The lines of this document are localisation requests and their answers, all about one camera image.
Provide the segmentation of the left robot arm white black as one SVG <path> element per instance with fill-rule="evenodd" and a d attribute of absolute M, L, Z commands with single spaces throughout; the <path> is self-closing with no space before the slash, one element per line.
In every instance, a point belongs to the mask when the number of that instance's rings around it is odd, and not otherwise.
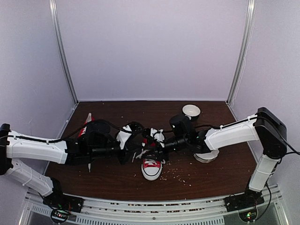
<path fill-rule="evenodd" d="M 60 182 L 43 176 L 22 163 L 20 158 L 55 162 L 61 165 L 88 165 L 99 158 L 117 156 L 120 163 L 128 161 L 139 146 L 133 142 L 144 131 L 137 122 L 131 122 L 110 135 L 113 124 L 106 120 L 87 122 L 78 138 L 71 135 L 61 139 L 45 139 L 26 136 L 10 129 L 9 124 L 0 127 L 0 173 L 36 190 L 46 203 L 63 208 L 70 201 L 63 194 Z"/>

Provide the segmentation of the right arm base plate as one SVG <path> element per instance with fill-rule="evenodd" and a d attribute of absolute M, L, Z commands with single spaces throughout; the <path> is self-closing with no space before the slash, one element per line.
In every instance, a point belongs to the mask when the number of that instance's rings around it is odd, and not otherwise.
<path fill-rule="evenodd" d="M 227 212 L 243 210 L 264 203 L 262 195 L 247 195 L 246 193 L 239 195 L 230 195 L 224 199 Z"/>

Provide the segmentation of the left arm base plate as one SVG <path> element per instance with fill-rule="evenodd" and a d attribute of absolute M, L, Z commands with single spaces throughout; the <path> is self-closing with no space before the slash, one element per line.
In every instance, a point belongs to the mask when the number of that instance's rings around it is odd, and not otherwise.
<path fill-rule="evenodd" d="M 43 204 L 52 209 L 65 210 L 67 212 L 80 213 L 83 207 L 84 199 L 70 195 L 63 195 L 62 197 L 44 197 Z"/>

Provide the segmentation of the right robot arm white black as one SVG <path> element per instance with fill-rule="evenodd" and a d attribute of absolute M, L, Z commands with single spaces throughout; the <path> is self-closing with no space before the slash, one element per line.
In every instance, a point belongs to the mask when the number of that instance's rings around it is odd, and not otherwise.
<path fill-rule="evenodd" d="M 287 141 L 286 126 L 271 111 L 265 107 L 246 119 L 197 132 L 192 127 L 191 119 L 186 115 L 176 115 L 169 121 L 174 137 L 165 141 L 162 131 L 152 131 L 150 135 L 162 147 L 161 151 L 188 148 L 194 158 L 201 163 L 208 163 L 218 157 L 219 149 L 238 143 L 260 141 L 263 153 L 251 175 L 246 190 L 235 197 L 245 207 L 250 207 L 262 196 L 262 189 L 270 176 L 275 172 L 280 160 L 291 149 L 299 154 Z"/>

